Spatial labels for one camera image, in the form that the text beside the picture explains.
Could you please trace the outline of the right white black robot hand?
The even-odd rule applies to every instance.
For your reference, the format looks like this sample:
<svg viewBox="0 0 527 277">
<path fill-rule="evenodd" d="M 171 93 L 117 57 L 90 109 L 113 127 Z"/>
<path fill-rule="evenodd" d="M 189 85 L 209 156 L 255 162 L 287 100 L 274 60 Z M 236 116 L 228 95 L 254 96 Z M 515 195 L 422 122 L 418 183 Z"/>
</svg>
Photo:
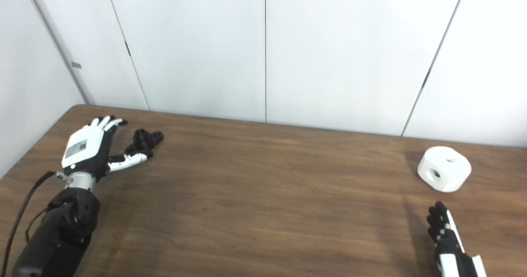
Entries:
<svg viewBox="0 0 527 277">
<path fill-rule="evenodd" d="M 428 209 L 428 235 L 434 242 L 434 259 L 442 277 L 486 277 L 480 255 L 469 256 L 464 249 L 449 209 L 437 201 Z"/>
</svg>

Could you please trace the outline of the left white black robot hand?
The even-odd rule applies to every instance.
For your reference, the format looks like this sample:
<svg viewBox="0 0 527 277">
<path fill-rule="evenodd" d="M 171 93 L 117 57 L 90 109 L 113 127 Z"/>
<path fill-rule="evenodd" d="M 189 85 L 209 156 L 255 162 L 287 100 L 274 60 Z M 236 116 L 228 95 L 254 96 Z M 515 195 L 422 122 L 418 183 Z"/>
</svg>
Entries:
<svg viewBox="0 0 527 277">
<path fill-rule="evenodd" d="M 124 153 L 110 154 L 118 127 L 127 123 L 113 115 L 98 117 L 72 134 L 62 157 L 64 174 L 85 173 L 99 181 L 111 172 L 131 168 L 152 158 L 153 149 L 162 142 L 164 135 L 160 131 L 151 133 L 145 129 L 134 131 L 132 144 L 124 149 Z"/>
</svg>

